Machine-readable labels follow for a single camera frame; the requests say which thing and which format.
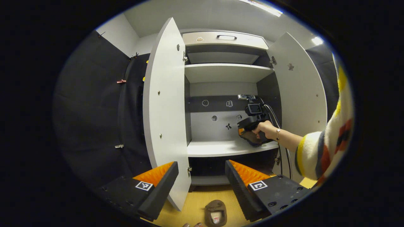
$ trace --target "shoe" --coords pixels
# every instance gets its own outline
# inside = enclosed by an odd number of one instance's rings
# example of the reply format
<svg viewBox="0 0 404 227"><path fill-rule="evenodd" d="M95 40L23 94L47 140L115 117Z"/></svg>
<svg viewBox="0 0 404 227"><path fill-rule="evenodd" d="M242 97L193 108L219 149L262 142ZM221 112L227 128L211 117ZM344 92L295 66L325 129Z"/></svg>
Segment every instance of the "shoe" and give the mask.
<svg viewBox="0 0 404 227"><path fill-rule="evenodd" d="M220 200L213 200L205 206L205 224L209 227L224 226L227 222L226 206Z"/></svg>

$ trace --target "ceiling light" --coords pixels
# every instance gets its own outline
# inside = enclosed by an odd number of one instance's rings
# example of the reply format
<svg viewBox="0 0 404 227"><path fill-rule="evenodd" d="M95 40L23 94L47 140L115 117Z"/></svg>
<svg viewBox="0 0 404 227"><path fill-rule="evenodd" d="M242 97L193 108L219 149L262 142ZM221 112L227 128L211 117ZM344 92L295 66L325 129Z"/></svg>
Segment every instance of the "ceiling light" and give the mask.
<svg viewBox="0 0 404 227"><path fill-rule="evenodd" d="M312 38L311 39L311 41L317 46L317 45L320 45L320 44L323 44L323 40L320 38L320 37L315 37L315 38Z"/></svg>
<svg viewBox="0 0 404 227"><path fill-rule="evenodd" d="M279 10L277 10L275 8L266 6L266 5L262 4L262 3L258 3L258 2L254 2L254 1L250 1L250 0L238 0L238 1L245 2L245 3L248 3L248 4L253 5L255 7L258 7L260 9L263 9L263 10L267 11L268 13L271 13L271 14L277 16L277 17L280 17L282 15L281 11L279 11Z"/></svg>

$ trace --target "ceiling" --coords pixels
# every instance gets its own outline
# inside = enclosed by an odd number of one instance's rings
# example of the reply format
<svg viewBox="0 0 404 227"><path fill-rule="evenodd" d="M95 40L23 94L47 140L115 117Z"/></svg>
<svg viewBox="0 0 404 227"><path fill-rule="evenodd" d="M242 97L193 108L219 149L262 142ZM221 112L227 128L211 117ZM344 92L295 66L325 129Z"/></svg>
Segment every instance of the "ceiling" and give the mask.
<svg viewBox="0 0 404 227"><path fill-rule="evenodd" d="M169 17L179 29L209 28L250 33L274 42L290 33L304 49L316 37L286 12L280 17L238 0L149 0L124 12L129 23L144 37L158 33Z"/></svg>

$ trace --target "drawer handle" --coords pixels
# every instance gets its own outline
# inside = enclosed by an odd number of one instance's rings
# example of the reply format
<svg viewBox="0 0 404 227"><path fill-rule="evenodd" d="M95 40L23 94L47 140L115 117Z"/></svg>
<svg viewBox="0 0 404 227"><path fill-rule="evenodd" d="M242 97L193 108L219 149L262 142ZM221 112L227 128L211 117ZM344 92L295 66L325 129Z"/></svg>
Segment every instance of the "drawer handle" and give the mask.
<svg viewBox="0 0 404 227"><path fill-rule="evenodd" d="M219 38L220 36L229 36L229 35L217 35L216 38Z"/></svg>

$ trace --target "knit sleeve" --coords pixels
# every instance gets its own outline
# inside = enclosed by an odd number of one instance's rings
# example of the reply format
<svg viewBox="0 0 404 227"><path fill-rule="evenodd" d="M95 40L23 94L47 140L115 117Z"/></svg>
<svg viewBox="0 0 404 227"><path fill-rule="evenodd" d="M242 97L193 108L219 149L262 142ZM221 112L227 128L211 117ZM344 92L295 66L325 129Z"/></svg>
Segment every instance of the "knit sleeve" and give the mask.
<svg viewBox="0 0 404 227"><path fill-rule="evenodd" d="M295 155L298 172L307 178L325 179L345 153L352 131L354 109L347 78L341 66L336 67L339 100L337 107L322 132L305 135Z"/></svg>

